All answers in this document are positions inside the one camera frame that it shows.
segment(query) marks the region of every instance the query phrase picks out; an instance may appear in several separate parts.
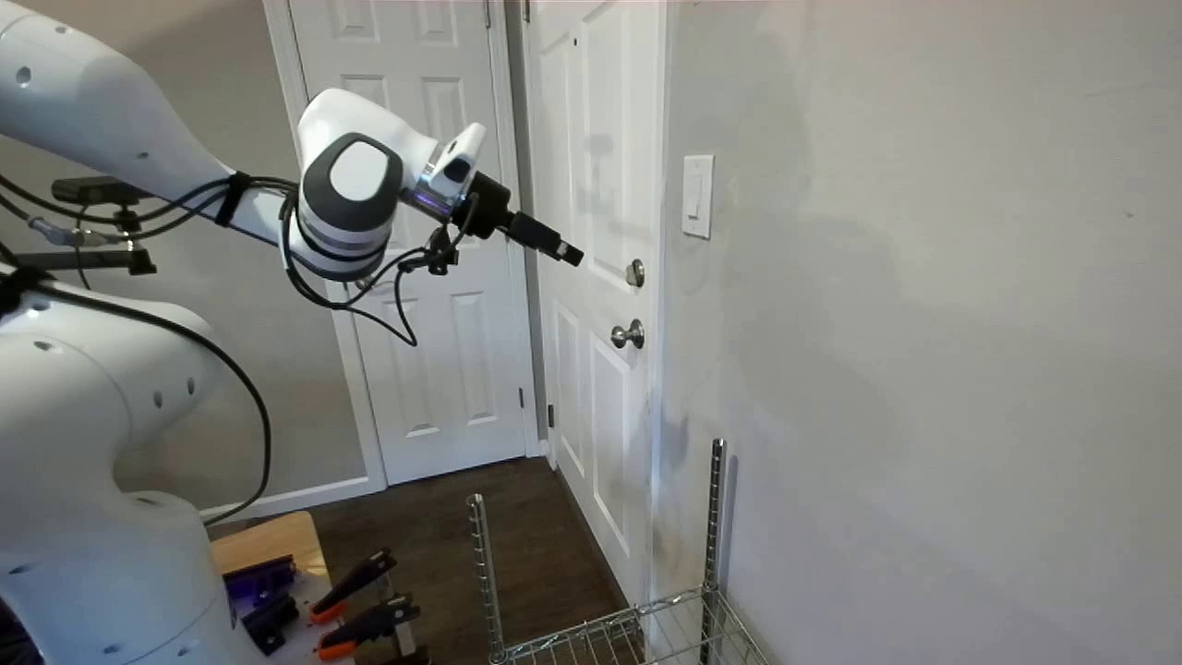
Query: switch plate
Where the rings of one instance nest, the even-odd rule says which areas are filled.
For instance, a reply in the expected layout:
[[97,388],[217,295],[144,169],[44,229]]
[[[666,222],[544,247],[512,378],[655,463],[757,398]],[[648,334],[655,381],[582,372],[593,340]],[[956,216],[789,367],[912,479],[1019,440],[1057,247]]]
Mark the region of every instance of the switch plate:
[[710,242],[711,155],[684,155],[678,167],[678,229]]

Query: wire shelf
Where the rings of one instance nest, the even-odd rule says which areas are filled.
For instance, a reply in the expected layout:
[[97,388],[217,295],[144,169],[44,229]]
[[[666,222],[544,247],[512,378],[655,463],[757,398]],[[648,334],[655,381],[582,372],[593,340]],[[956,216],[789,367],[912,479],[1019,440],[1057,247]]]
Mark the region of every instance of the wire shelf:
[[723,594],[684,593],[646,606],[629,606],[565,631],[503,648],[496,665],[759,665],[764,655],[731,615]]
[[488,506],[483,495],[472,495],[469,520],[492,665],[764,665],[769,658],[721,593],[723,484],[728,444],[717,440],[710,465],[703,587],[629,606],[512,648],[503,642]]

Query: white wall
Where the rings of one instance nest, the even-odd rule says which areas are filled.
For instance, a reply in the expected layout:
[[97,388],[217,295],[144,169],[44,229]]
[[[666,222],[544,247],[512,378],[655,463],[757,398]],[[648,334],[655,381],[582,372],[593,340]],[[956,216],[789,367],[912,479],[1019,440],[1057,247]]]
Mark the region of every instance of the white wall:
[[[262,0],[29,0],[134,56],[177,104],[194,137],[246,173],[296,173]],[[39,153],[0,144],[0,173],[48,191],[80,173]],[[3,242],[44,247],[3,227]],[[151,245],[156,279],[91,272],[118,295],[172,298],[201,316],[268,398],[277,425],[273,490],[363,473],[357,428],[331,322],[304,303],[277,255],[190,222]],[[177,434],[120,463],[120,479],[171,489],[201,506],[237,503],[257,473],[257,418],[222,372],[217,392]]]
[[666,579],[731,435],[779,660],[1179,665],[1182,4],[690,0],[684,153]]

